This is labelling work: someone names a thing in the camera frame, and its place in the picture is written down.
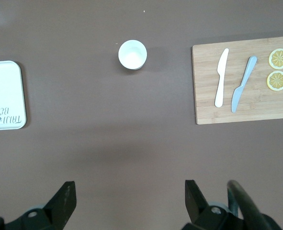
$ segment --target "white knife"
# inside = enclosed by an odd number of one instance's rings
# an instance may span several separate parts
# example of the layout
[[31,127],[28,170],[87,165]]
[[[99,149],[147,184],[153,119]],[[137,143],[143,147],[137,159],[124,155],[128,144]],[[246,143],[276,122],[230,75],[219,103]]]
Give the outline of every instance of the white knife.
[[249,78],[249,76],[251,75],[251,72],[255,66],[257,62],[257,57],[256,56],[251,56],[248,60],[247,66],[246,66],[246,70],[245,73],[243,74],[243,78],[241,81],[241,84],[238,88],[236,88],[234,90],[234,94],[233,94],[233,98],[232,98],[232,112],[236,112],[237,106],[238,106],[238,102],[239,99],[241,97],[242,91],[245,88],[245,85],[247,83],[247,80]]
[[224,75],[226,73],[226,61],[227,61],[228,51],[229,51],[228,48],[226,48],[223,51],[220,57],[219,63],[218,63],[217,72],[220,78],[219,78],[219,83],[218,83],[216,99],[215,99],[216,107],[221,107],[223,104]]

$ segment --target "cup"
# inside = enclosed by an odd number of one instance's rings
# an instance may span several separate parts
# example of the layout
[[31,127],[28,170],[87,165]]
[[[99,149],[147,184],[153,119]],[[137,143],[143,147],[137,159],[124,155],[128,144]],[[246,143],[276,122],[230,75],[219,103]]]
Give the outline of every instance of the cup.
[[120,46],[118,57],[125,68],[137,70],[147,59],[147,49],[137,40],[128,40]]

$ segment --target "lemon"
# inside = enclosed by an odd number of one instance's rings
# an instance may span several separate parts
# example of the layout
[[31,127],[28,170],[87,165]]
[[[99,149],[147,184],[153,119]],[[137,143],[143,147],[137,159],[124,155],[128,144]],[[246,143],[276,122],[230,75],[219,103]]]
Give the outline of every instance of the lemon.
[[274,69],[283,69],[283,49],[276,49],[271,52],[269,64]]
[[283,89],[283,72],[273,71],[267,77],[267,86],[273,91],[280,91]]

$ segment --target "wooden cutting board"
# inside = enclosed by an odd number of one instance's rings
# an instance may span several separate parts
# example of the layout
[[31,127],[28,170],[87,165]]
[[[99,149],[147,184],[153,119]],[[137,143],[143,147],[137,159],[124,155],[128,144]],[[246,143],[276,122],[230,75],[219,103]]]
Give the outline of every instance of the wooden cutting board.
[[[219,75],[217,66],[229,48],[224,82],[224,101],[215,107]],[[193,84],[197,124],[254,121],[283,118],[283,90],[267,86],[268,75],[275,71],[268,62],[270,53],[283,48],[283,37],[195,45],[192,48]],[[242,80],[250,56],[257,63],[243,90],[237,111],[231,112],[232,96]]]

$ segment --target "bolt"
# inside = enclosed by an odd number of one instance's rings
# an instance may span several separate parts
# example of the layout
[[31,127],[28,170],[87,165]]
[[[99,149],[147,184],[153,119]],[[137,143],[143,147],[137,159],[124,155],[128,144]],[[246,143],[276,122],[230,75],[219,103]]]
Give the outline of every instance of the bolt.
[[30,212],[27,217],[32,218],[34,216],[37,216],[37,212]]
[[212,212],[215,213],[215,214],[218,214],[218,215],[221,214],[221,210],[218,207],[213,207]]

